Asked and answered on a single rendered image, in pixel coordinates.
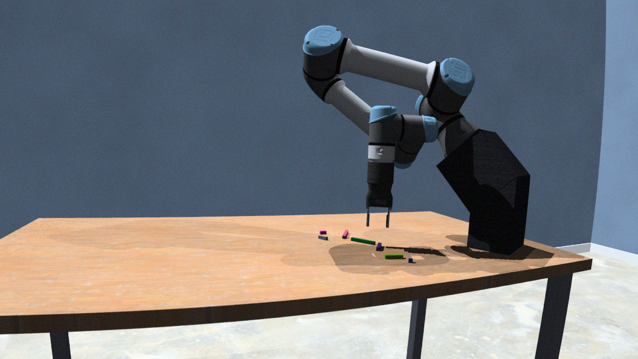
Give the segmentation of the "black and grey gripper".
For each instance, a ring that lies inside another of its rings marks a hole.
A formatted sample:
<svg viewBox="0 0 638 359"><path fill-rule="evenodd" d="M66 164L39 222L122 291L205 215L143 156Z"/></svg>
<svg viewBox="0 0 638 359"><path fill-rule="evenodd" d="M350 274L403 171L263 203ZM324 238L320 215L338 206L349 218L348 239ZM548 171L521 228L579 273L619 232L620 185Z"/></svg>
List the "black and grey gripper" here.
<svg viewBox="0 0 638 359"><path fill-rule="evenodd" d="M387 207L386 228L389 228L390 210L393 197L391 188L394 179L394 161L396 146L368 146L367 182L368 193L365 198L367 209L366 226L369 227L369 209Z"/></svg>

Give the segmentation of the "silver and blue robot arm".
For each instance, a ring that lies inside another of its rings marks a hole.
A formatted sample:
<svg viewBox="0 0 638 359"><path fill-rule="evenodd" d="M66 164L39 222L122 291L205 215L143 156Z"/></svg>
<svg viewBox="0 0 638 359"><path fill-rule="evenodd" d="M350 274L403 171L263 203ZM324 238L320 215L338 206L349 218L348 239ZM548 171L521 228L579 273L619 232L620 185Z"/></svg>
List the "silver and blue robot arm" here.
<svg viewBox="0 0 638 359"><path fill-rule="evenodd" d="M358 47L327 25L306 34L303 51L303 75L313 92L364 131L369 145L396 146L392 162L401 170L412 165L424 142L438 139L446 158L480 129L460 112L476 81L461 60L425 64ZM371 108L345 87L338 74L346 71L421 91L419 115L400 115L389 105Z"/></svg>

